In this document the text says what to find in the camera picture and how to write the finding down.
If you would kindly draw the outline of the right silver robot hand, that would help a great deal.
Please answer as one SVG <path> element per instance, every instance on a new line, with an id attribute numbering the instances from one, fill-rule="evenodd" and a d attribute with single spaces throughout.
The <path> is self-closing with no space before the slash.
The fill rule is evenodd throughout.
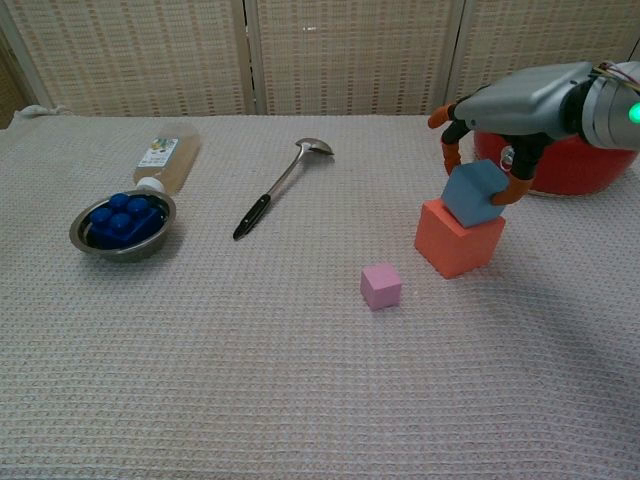
<path id="1" fill-rule="evenodd" d="M 583 106 L 594 83 L 592 74 L 589 62 L 529 67 L 438 107 L 427 125 L 448 125 L 441 135 L 446 171 L 452 173 L 461 164 L 459 141 L 467 133 L 499 135 L 514 157 L 508 185 L 491 196 L 491 203 L 517 202 L 529 191 L 545 149 L 558 140 L 584 135 Z"/>

